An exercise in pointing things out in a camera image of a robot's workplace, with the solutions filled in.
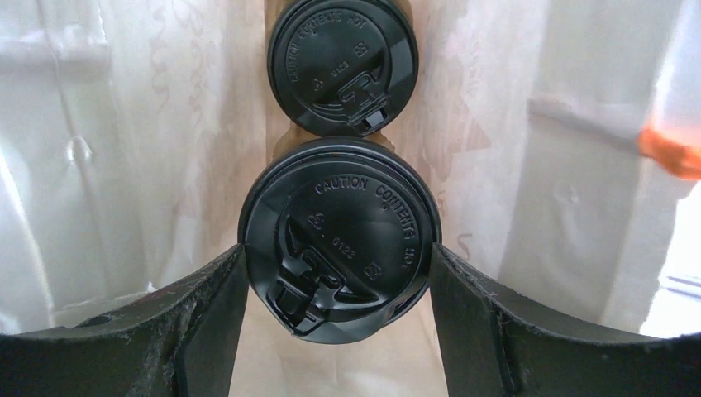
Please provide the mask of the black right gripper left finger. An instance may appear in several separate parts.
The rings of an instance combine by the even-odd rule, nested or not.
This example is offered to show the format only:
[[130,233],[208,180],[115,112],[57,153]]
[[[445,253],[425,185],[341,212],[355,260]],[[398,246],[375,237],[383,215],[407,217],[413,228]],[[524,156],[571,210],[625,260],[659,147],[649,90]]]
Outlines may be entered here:
[[246,309],[241,246],[73,328],[1,338],[4,396],[226,396]]

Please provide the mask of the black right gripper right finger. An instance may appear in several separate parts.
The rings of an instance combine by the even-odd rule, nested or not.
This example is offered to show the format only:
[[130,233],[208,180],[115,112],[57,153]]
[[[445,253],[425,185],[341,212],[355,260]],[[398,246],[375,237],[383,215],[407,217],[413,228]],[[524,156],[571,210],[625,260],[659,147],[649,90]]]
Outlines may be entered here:
[[571,317],[435,245],[430,292],[452,396],[697,396],[700,336],[671,339]]

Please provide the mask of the paper takeout bag orange handles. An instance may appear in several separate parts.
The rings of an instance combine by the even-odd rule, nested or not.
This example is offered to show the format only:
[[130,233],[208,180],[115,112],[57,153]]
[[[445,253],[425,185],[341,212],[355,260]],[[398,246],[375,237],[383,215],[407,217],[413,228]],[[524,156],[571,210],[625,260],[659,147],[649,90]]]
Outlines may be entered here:
[[[700,186],[697,1],[4,1],[1,338],[246,259],[253,183],[331,137],[412,166],[435,245],[501,285],[700,336],[644,328]],[[452,396],[430,269],[402,317],[330,345],[291,335],[246,264],[226,396]]]

